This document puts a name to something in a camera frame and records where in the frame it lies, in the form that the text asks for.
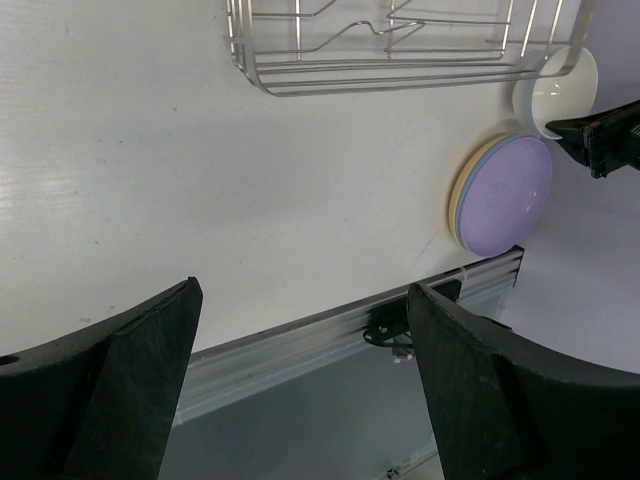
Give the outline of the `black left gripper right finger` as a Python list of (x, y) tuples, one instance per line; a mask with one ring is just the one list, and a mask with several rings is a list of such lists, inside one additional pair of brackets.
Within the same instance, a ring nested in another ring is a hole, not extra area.
[(635, 479), (639, 377), (521, 337), (414, 284), (407, 316), (448, 479)]

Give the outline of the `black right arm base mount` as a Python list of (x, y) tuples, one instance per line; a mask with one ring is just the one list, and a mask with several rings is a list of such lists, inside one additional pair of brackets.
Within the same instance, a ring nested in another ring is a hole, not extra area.
[(523, 369), (527, 354), (535, 348), (449, 298), (461, 288), (458, 280), (442, 287), (414, 283), (404, 299), (376, 308), (374, 324), (363, 334), (371, 345), (411, 350), (425, 395), (431, 399), (437, 388), (455, 378), (485, 393), (497, 393), (500, 382), (509, 372)]

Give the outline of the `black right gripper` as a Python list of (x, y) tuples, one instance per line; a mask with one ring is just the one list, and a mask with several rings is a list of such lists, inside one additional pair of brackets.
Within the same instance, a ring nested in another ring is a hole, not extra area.
[(639, 170), (639, 101), (591, 116), (553, 120), (547, 130), (565, 150), (585, 149), (595, 179), (623, 167)]

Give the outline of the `white ceramic bowl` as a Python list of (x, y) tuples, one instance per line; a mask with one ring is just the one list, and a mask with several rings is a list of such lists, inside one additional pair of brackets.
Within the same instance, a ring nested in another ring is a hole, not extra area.
[(528, 132), (559, 140), (546, 128), (549, 122), (582, 118), (590, 114), (598, 89), (598, 68), (591, 52), (582, 48), (577, 64), (566, 75), (554, 76), (565, 63), (570, 47), (566, 46), (538, 62), (540, 76), (521, 79), (515, 84), (512, 105), (515, 116)]

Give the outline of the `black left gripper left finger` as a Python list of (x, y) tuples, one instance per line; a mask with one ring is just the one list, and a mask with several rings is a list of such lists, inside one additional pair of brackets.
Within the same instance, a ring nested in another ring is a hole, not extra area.
[(189, 277), (118, 315), (2, 356), (2, 478), (157, 478), (202, 303)]

